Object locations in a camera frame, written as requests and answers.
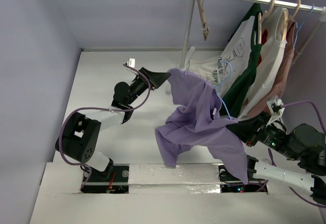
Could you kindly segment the purple t shirt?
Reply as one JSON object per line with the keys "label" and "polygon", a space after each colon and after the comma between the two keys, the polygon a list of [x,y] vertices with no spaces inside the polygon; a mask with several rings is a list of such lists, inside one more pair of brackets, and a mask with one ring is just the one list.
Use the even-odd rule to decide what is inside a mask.
{"label": "purple t shirt", "polygon": [[220,117],[223,104],[215,88],[190,71],[172,68],[169,73],[173,103],[178,107],[164,125],[155,129],[164,164],[176,167],[178,155],[194,146],[205,146],[231,175],[248,184],[243,143],[227,129],[227,125],[236,124],[237,119]]}

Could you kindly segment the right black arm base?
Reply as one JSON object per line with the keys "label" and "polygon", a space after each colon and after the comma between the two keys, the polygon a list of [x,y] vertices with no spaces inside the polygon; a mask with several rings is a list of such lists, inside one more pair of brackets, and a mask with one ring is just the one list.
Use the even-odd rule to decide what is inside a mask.
{"label": "right black arm base", "polygon": [[221,193],[262,192],[268,193],[267,180],[254,178],[255,165],[258,159],[247,156],[248,184],[231,175],[224,165],[219,165],[219,180]]}

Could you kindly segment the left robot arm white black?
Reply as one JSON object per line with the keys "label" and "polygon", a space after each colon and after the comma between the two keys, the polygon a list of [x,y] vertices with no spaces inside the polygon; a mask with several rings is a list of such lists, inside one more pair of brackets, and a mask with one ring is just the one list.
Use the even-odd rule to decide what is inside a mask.
{"label": "left robot arm white black", "polygon": [[113,101],[108,108],[82,107],[75,109],[63,123],[55,144],[64,161],[81,165],[102,181],[112,177],[112,160],[96,151],[101,131],[126,123],[135,110],[132,103],[144,92],[158,89],[170,77],[169,72],[152,72],[142,67],[131,84],[124,81],[114,87]]}

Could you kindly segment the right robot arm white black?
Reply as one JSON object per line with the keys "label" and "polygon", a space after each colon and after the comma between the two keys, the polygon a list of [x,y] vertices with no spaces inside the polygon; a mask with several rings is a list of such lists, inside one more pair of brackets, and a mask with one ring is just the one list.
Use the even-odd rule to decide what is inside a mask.
{"label": "right robot arm white black", "polygon": [[254,118],[227,125],[227,129],[248,147],[262,143],[286,160],[296,161],[305,173],[288,171],[248,156],[247,162],[234,167],[235,175],[240,179],[274,180],[291,189],[301,188],[312,198],[313,205],[325,208],[325,182],[322,180],[325,176],[325,134],[308,124],[300,124],[287,133],[284,126],[278,128],[275,122],[270,114],[262,112]]}

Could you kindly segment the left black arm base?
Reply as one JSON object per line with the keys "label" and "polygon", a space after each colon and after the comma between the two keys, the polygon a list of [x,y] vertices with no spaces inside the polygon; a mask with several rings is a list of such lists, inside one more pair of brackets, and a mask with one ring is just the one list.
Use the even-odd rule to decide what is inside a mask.
{"label": "left black arm base", "polygon": [[80,189],[83,193],[123,194],[129,192],[129,165],[114,164],[110,159],[103,172],[91,168],[88,181]]}

